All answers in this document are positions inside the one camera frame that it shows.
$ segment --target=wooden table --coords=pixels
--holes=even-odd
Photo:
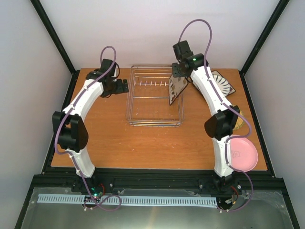
[[[81,69],[73,98],[93,69]],[[217,69],[236,92],[228,96],[254,126],[243,85],[237,69]],[[120,78],[129,79],[130,69],[121,69]],[[210,111],[203,96],[191,84],[183,92],[184,122],[180,127],[130,126],[125,119],[127,94],[99,98],[88,112],[85,125],[89,133],[90,158],[102,168],[213,169],[214,148],[205,133],[204,123]],[[234,131],[244,135],[243,125]],[[267,170],[255,128],[249,139],[258,150],[256,170]],[[67,155],[55,154],[53,167],[72,167]]]

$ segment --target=white wall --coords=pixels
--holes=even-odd
[[[246,74],[277,177],[305,228],[305,2],[290,1]]]
[[[14,228],[70,80],[29,0],[0,1],[0,227]]]
[[[99,66],[101,49],[113,45],[118,63],[172,63],[172,46],[197,18],[213,29],[208,60],[213,67],[239,68],[278,0],[41,0],[76,68]],[[207,27],[200,22],[184,36],[204,52]]]

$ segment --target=round pink plate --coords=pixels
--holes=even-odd
[[[230,142],[232,167],[244,172],[252,170],[258,161],[258,153],[253,143],[247,138],[233,138]]]

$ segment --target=dish rack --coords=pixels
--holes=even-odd
[[[169,64],[131,67],[126,119],[135,126],[180,126],[184,120],[183,95],[169,105]]]

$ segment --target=purple cable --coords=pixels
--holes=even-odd
[[[116,60],[116,50],[115,50],[115,48],[113,48],[112,46],[106,46],[105,48],[103,48],[103,50],[102,50],[102,52],[101,52],[101,55],[100,55],[100,61],[101,61],[101,63],[102,63],[102,55],[103,55],[104,51],[105,51],[106,49],[108,49],[108,48],[111,48],[111,49],[113,50],[113,52],[114,52],[113,62],[111,63],[111,65],[110,65],[110,67],[107,69],[107,71],[105,71],[101,76],[99,76],[97,79],[95,79],[94,81],[92,81],[92,82],[87,86],[87,89],[82,90],[82,92],[79,94],[79,96],[77,96],[77,98],[75,99],[75,101],[74,101],[74,103],[73,103],[73,107],[76,106],[76,104],[78,103],[78,101],[80,100],[80,98],[83,96],[83,94],[84,94],[84,93],[85,93],[85,92],[86,92],[95,82],[97,82],[98,80],[100,80],[101,78],[103,78],[103,77],[112,69],[112,67],[114,66],[115,60]],[[63,119],[62,119],[62,121],[61,121],[61,123],[60,123],[60,125],[59,125],[59,127],[58,127],[58,130],[57,130],[56,135],[55,135],[55,141],[54,141],[55,152],[58,153],[58,154],[60,154],[60,155],[69,154],[69,155],[71,156],[71,159],[72,159],[72,161],[73,161],[73,164],[74,164],[76,170],[79,171],[80,176],[81,176],[81,178],[82,178],[82,180],[83,180],[83,182],[84,182],[84,185],[85,185],[85,187],[86,187],[86,189],[87,189],[87,192],[88,192],[90,198],[91,198],[92,201],[96,204],[96,206],[95,206],[94,208],[99,207],[99,208],[101,208],[101,209],[103,209],[103,210],[105,210],[105,211],[116,211],[117,209],[120,208],[120,206],[121,206],[121,204],[122,204],[122,199],[121,199],[118,195],[110,195],[110,196],[108,196],[107,198],[105,198],[101,203],[97,203],[96,200],[95,200],[95,198],[91,195],[91,192],[90,192],[90,190],[89,190],[89,187],[88,187],[88,185],[87,185],[87,182],[86,182],[86,180],[85,180],[85,177],[84,177],[82,171],[80,170],[79,166],[77,165],[77,162],[76,162],[76,160],[75,160],[73,154],[72,154],[71,152],[69,152],[69,151],[64,151],[64,152],[59,152],[59,151],[58,151],[57,144],[58,144],[58,139],[59,139],[59,135],[60,135],[61,129],[62,129],[64,123],[66,122],[66,120],[67,120],[69,114],[72,112],[73,107],[70,108],[70,110],[66,113],[66,115],[63,117]],[[100,206],[102,203],[105,202],[106,199],[108,199],[108,198],[110,198],[110,197],[117,197],[117,198],[120,200],[120,203],[119,203],[119,205],[118,205],[117,208],[115,208],[115,209],[106,209],[106,208],[103,208],[102,206]]]
[[[182,30],[182,33],[181,33],[181,35],[180,35],[180,37],[179,37],[178,42],[180,42],[180,40],[181,40],[181,38],[182,38],[182,35],[184,34],[186,28],[187,28],[189,25],[191,25],[192,23],[196,22],[196,21],[204,22],[204,23],[208,26],[209,31],[210,31],[210,39],[209,39],[209,42],[208,42],[208,44],[207,44],[207,46],[206,46],[206,49],[205,49],[205,52],[204,52],[204,57],[203,57],[203,66],[204,66],[205,74],[206,74],[207,78],[209,79],[209,78],[210,78],[210,75],[209,75],[209,72],[208,72],[208,69],[207,69],[207,66],[206,66],[206,56],[207,56],[207,53],[208,53],[208,50],[209,50],[209,47],[210,47],[211,41],[212,41],[212,28],[211,28],[210,24],[209,24],[206,20],[203,20],[203,19],[195,19],[195,20],[189,22],[189,23],[185,26],[185,28]],[[212,81],[210,81],[210,84],[211,84],[213,90],[215,91],[217,97],[219,98],[220,102],[223,103],[223,100],[222,100],[220,94],[218,93],[218,91],[217,91],[215,85],[212,83]],[[229,109],[230,111],[232,111],[234,114],[236,114],[238,117],[240,117],[240,118],[248,125],[248,127],[249,127],[249,132],[248,132],[246,135],[231,136],[231,137],[227,138],[227,140],[226,140],[226,142],[225,142],[224,154],[225,154],[226,163],[227,163],[228,166],[229,166],[231,169],[233,169],[234,171],[244,173],[245,176],[248,178],[248,180],[249,180],[249,182],[250,182],[250,185],[251,185],[251,195],[250,195],[248,201],[247,201],[244,205],[242,205],[241,207],[239,207],[239,208],[237,208],[237,209],[234,209],[234,210],[230,210],[230,212],[234,212],[234,211],[238,211],[238,210],[243,209],[245,206],[247,206],[247,205],[249,204],[250,200],[252,199],[252,193],[254,192],[254,189],[253,189],[252,180],[250,179],[250,177],[248,176],[248,174],[247,174],[246,172],[244,172],[244,171],[242,171],[242,170],[239,170],[239,169],[237,169],[237,168],[234,168],[234,167],[232,167],[232,166],[229,165],[229,160],[228,160],[228,156],[227,156],[227,155],[228,155],[228,153],[227,153],[227,151],[228,151],[228,144],[227,144],[227,143],[228,143],[229,140],[231,140],[231,139],[233,139],[233,138],[245,138],[245,137],[248,137],[248,136],[251,134],[251,132],[252,132],[252,128],[251,128],[250,123],[249,123],[240,113],[236,112],[234,109],[232,109],[230,106],[228,106],[228,105],[225,104],[225,103],[223,103],[223,105],[224,105],[227,109]]]

